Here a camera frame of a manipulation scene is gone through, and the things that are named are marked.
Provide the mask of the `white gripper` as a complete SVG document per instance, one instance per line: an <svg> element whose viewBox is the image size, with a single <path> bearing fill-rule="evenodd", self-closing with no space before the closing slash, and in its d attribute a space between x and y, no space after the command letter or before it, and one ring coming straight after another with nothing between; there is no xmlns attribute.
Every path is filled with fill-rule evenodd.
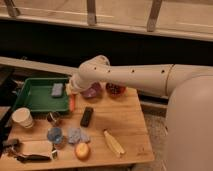
<svg viewBox="0 0 213 171"><path fill-rule="evenodd" d="M73 74L69 79L69 84L65 85L66 94L75 99L78 93L88 88L87 82L83 80L78 74Z"/></svg>

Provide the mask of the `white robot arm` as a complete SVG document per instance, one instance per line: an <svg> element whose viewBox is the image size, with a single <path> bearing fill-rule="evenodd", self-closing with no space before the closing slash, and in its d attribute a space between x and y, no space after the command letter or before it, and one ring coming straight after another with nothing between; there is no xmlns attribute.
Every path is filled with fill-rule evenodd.
<svg viewBox="0 0 213 171"><path fill-rule="evenodd" d="M165 171L213 171L213 66L112 66L99 55L77 68L70 89L82 92L95 82L167 96Z"/></svg>

